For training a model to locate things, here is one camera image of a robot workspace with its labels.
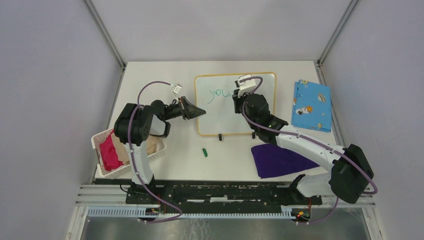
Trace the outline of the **yellow framed whiteboard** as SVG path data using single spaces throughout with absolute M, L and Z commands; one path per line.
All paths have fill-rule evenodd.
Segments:
M 198 75 L 194 79 L 195 105 L 206 111 L 197 118 L 201 136 L 241 135 L 253 131 L 240 113 L 235 113 L 232 94 L 239 78 L 259 76 L 262 85 L 256 94 L 264 95 L 271 114 L 275 113 L 277 75 L 273 72 L 245 72 Z

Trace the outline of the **green marker cap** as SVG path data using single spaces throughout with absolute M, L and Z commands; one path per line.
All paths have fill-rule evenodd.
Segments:
M 205 148 L 202 148 L 202 152 L 203 152 L 204 157 L 207 158 L 208 157 L 207 150 Z

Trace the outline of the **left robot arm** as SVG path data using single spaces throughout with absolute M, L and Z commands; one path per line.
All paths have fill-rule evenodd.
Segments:
M 206 113 L 204 109 L 190 103 L 185 96 L 171 104 L 155 100 L 148 105 L 127 103 L 124 106 L 115 121 L 114 135 L 124 144 L 130 160 L 132 179 L 129 190 L 138 193 L 137 196 L 145 204 L 151 204 L 157 198 L 157 190 L 151 186 L 155 177 L 147 153 L 148 138 L 167 138 L 171 119 L 181 117 L 191 120 Z

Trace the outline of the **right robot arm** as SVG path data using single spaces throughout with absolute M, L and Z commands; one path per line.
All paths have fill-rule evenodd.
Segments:
M 335 195 L 355 204 L 361 195 L 378 192 L 374 173 L 363 150 L 354 144 L 348 147 L 321 141 L 302 133 L 269 110 L 262 94 L 233 92 L 234 111 L 242 114 L 254 134 L 264 143 L 290 150 L 325 169 L 317 175 L 299 175 L 289 189 L 289 199 L 302 204 L 310 197 Z

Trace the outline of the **tan cloth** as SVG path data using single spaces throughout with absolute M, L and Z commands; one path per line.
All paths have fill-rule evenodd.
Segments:
M 115 133 L 111 133 L 111 140 L 115 148 L 118 160 L 123 163 L 123 165 L 129 165 L 130 159 L 125 148 L 125 145 L 120 142 L 119 138 L 115 136 Z M 162 138 L 149 136 L 146 141 L 146 150 L 149 161 L 158 160 L 164 158 L 166 155 L 166 144 Z

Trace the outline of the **purple cloth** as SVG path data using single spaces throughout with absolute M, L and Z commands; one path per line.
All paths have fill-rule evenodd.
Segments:
M 286 176 L 319 166 L 294 151 L 269 143 L 252 147 L 251 153 L 261 179 Z

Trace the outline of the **blue cartoon cloth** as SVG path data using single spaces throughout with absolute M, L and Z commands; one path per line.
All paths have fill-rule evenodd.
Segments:
M 291 124 L 298 128 L 331 132 L 331 89 L 328 86 L 303 79 L 296 81 Z

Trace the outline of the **red cloth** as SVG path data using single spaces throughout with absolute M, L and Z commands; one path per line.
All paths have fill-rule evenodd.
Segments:
M 119 160 L 118 154 L 116 152 L 116 148 L 112 139 L 113 134 L 114 131 L 112 131 L 106 137 L 104 142 L 99 145 L 103 167 L 106 171 L 113 171 L 124 165 L 124 163 Z

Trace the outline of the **white plastic basket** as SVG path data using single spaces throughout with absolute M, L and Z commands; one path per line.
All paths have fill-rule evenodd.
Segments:
M 98 134 L 95 134 L 91 137 L 91 145 L 94 151 L 94 156 L 97 159 L 97 173 L 100 178 L 117 179 L 125 174 L 131 174 L 132 172 L 130 164 L 125 164 L 111 171 L 106 170 L 104 168 L 104 163 L 101 156 L 100 144 L 102 144 L 107 139 L 107 137 L 110 135 L 112 131 L 113 131 L 113 128 L 110 128 Z M 158 140 L 156 144 L 157 151 L 148 155 L 149 162 L 153 162 L 155 160 L 164 158 L 166 155 L 167 143 L 165 138 L 157 137 L 156 139 Z

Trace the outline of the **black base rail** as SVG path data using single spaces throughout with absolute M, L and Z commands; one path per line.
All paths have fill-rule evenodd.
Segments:
M 144 189 L 131 183 L 126 204 L 155 205 L 166 214 L 276 214 L 282 207 L 321 205 L 290 182 L 154 180 Z

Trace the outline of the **right aluminium frame post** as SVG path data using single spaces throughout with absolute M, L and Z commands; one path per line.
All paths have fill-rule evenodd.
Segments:
M 338 21 L 334 31 L 332 32 L 330 39 L 328 40 L 327 44 L 325 45 L 321 55 L 319 56 L 317 60 L 317 65 L 322 66 L 328 57 L 333 45 L 337 41 L 339 35 L 341 34 L 342 30 L 344 29 L 346 23 L 350 19 L 352 13 L 354 12 L 355 8 L 357 7 L 360 0 L 350 0 L 345 11 L 343 12 L 340 20 Z

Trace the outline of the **aluminium frame post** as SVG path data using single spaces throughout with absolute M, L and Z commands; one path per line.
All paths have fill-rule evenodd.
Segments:
M 344 29 L 346 23 L 350 19 L 352 13 L 354 12 L 355 8 L 357 7 L 360 0 L 350 0 L 345 11 L 343 12 L 340 20 L 338 21 L 334 31 L 332 32 L 330 39 L 328 40 L 327 44 L 325 45 L 321 55 L 319 56 L 317 60 L 317 65 L 322 66 L 328 57 L 333 45 L 337 41 L 339 35 L 341 34 L 342 30 Z
M 104 21 L 102 20 L 102 17 L 100 16 L 94 2 L 92 0 L 82 0 L 82 2 L 85 4 L 88 13 L 94 20 L 94 23 L 98 30 L 100 31 L 104 41 L 106 42 L 107 47 L 111 51 L 114 59 L 118 63 L 120 69 L 124 71 L 126 69 L 126 62 L 124 61 L 122 55 L 120 54 L 116 44 L 113 41 L 113 38 L 111 34 L 109 33 Z

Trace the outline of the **left aluminium frame post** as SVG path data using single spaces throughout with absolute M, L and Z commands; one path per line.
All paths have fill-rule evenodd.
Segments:
M 114 59 L 118 63 L 120 69 L 124 71 L 126 69 L 126 62 L 124 61 L 122 55 L 120 54 L 116 44 L 113 41 L 113 38 L 111 34 L 109 33 L 104 21 L 102 20 L 102 17 L 100 16 L 94 2 L 92 0 L 82 0 L 82 2 L 85 4 L 88 13 L 94 20 L 94 23 L 98 30 L 100 31 L 104 41 L 106 42 L 107 47 L 111 51 Z

